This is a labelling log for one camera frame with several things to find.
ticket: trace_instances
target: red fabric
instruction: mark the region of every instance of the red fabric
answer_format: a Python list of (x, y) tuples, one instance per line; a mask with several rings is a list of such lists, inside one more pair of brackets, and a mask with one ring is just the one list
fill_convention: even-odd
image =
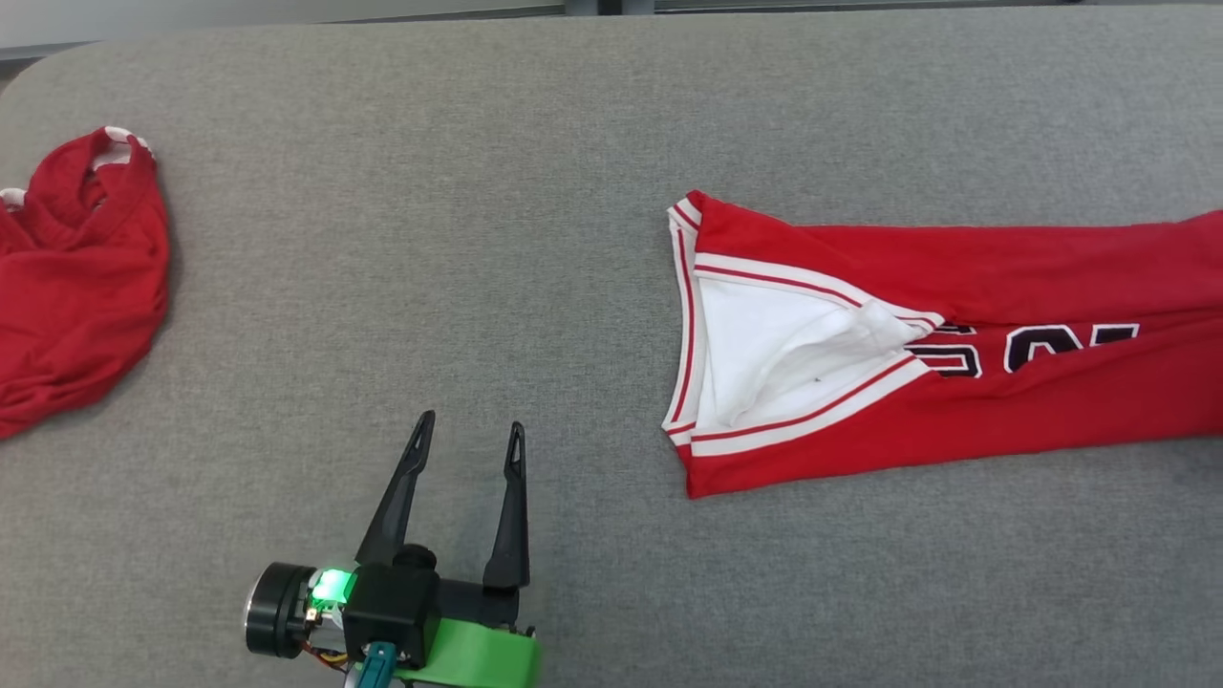
[[(696, 251), (801, 266), (972, 334), (980, 378), (931, 373), (846, 420), (729, 456), (679, 447), (692, 497), (894, 467), (1223, 433), (1223, 210), (1118, 227), (791, 226), (689, 196)], [(1090, 346), (1095, 324), (1136, 336)], [(1065, 324), (1082, 348), (1007, 370), (1008, 334)]]
[[(106, 163), (130, 147), (130, 160)], [(124, 130), (65, 143), (0, 210), (0, 439), (102, 400), (166, 309), (166, 213)]]

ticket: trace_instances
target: wall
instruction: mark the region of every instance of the wall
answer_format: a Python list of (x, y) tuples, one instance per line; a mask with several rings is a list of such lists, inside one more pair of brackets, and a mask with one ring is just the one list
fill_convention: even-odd
[(561, 5), (561, 0), (0, 0), (0, 59), (161, 31)]

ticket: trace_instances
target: crumpled red shirt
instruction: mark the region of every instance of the crumpled red shirt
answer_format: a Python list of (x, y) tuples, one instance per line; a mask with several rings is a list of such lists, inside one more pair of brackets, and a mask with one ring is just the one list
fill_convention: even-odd
[(144, 139), (103, 127), (0, 191), (0, 439), (102, 400), (152, 346), (169, 240)]

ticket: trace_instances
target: green led light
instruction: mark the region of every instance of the green led light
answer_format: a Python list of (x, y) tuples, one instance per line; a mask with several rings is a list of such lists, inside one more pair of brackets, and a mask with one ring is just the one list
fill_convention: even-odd
[(351, 573), (338, 568), (329, 568), (319, 574), (318, 583), (314, 584), (314, 589), (311, 590), (309, 596), (316, 602), (345, 605), (349, 602), (349, 593), (352, 591), (355, 582), (356, 577)]

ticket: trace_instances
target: teal connector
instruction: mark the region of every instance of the teal connector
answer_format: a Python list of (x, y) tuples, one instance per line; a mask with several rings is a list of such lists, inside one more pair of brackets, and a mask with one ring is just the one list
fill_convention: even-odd
[(389, 688), (395, 678), (395, 645), (371, 643), (357, 676), (357, 688)]

